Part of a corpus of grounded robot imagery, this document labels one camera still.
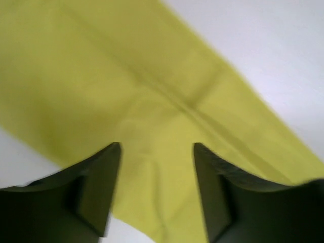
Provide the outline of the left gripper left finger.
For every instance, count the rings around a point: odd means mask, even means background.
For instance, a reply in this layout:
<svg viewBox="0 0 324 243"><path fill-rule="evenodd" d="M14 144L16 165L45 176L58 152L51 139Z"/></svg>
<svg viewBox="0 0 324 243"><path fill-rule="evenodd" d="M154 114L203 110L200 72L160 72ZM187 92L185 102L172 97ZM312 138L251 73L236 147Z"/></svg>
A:
<svg viewBox="0 0 324 243"><path fill-rule="evenodd" d="M104 237L122 149L91 157L26 186L1 189L1 242L99 242Z"/></svg>

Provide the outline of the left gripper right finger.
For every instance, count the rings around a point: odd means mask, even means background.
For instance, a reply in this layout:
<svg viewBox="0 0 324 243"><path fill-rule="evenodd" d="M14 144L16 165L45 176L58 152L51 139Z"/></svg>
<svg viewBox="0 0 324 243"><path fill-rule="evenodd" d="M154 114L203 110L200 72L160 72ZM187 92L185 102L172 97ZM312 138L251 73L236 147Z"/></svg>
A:
<svg viewBox="0 0 324 243"><path fill-rule="evenodd" d="M193 146L209 242L323 242L323 179L287 186Z"/></svg>

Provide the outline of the yellow-green trousers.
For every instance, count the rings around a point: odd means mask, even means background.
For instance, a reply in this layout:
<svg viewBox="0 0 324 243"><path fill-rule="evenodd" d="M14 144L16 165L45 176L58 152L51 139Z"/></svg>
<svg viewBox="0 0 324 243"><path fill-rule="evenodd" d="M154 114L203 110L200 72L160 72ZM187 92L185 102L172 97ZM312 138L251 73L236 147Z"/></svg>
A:
<svg viewBox="0 0 324 243"><path fill-rule="evenodd" d="M323 178L323 1L1 1L1 187L112 142L120 242L207 241L196 142Z"/></svg>

